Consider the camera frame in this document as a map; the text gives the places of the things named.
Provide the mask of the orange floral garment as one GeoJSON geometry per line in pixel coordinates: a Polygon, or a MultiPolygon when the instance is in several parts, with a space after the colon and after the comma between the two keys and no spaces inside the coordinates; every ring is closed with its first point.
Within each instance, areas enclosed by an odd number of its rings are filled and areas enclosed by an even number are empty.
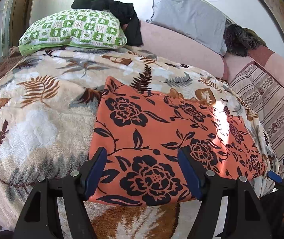
{"type": "Polygon", "coordinates": [[[243,117],[221,103],[212,106],[160,92],[142,92],[108,77],[96,114],[89,155],[99,147],[107,163],[92,200],[121,206],[188,201],[178,150],[207,170],[249,180],[266,170],[243,117]]]}

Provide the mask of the striped bedsheet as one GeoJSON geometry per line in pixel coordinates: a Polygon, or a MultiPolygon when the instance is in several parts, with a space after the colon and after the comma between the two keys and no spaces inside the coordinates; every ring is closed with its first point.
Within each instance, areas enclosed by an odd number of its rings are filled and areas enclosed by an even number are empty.
{"type": "Polygon", "coordinates": [[[241,70],[230,87],[259,116],[279,163],[284,159],[284,88],[258,66],[241,70]]]}

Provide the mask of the pink bed headboard cushion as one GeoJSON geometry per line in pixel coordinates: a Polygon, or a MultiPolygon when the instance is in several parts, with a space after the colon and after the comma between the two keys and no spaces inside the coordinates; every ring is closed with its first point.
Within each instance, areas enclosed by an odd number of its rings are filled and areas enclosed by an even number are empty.
{"type": "Polygon", "coordinates": [[[195,40],[164,27],[141,21],[140,30],[143,41],[140,50],[203,69],[228,81],[232,81],[249,64],[255,63],[284,88],[284,58],[262,45],[248,51],[247,57],[230,54],[223,57],[195,40]]]}

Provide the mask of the green patterned pillow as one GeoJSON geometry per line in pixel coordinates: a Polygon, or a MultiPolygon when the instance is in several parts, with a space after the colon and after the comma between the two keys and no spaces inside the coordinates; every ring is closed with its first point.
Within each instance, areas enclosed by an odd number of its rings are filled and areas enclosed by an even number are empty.
{"type": "Polygon", "coordinates": [[[72,46],[117,49],[127,44],[119,20],[108,11],[70,9],[37,20],[19,40],[21,55],[44,48],[72,46]]]}

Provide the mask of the grey pillow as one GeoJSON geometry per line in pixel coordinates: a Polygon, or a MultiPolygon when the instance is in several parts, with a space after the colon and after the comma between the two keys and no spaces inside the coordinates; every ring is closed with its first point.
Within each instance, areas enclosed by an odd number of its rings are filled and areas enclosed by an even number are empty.
{"type": "Polygon", "coordinates": [[[148,23],[182,34],[225,55],[226,16],[204,0],[153,0],[148,23]]]}

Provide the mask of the dark fuzzy cloth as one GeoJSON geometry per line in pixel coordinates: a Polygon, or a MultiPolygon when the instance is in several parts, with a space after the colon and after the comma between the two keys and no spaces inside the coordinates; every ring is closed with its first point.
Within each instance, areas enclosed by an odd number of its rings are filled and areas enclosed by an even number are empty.
{"type": "Polygon", "coordinates": [[[237,24],[226,27],[223,37],[227,52],[235,56],[246,57],[248,50],[255,50],[261,45],[267,47],[266,43],[253,30],[237,24]]]}

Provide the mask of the cream leaf-pattern blanket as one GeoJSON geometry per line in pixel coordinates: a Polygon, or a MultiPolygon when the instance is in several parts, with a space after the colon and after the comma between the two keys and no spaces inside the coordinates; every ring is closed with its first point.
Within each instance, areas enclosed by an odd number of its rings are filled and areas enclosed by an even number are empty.
{"type": "MultiPolygon", "coordinates": [[[[53,48],[18,58],[0,71],[0,228],[14,230],[39,178],[65,177],[91,157],[108,77],[142,92],[206,106],[221,103],[243,117],[266,163],[251,185],[258,197],[273,191],[266,174],[278,172],[279,163],[259,116],[209,72],[132,48],[53,48]]],[[[85,203],[99,238],[186,238],[199,206],[193,197],[158,206],[108,205],[92,197],[85,203]]]]}

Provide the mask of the black cloth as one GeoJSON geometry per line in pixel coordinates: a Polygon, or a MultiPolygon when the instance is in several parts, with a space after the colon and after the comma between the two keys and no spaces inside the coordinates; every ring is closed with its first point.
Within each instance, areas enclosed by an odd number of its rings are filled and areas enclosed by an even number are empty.
{"type": "Polygon", "coordinates": [[[123,3],[115,0],[75,0],[71,8],[109,11],[119,20],[121,27],[126,26],[124,34],[127,38],[127,45],[143,45],[141,24],[133,3],[123,3]]]}

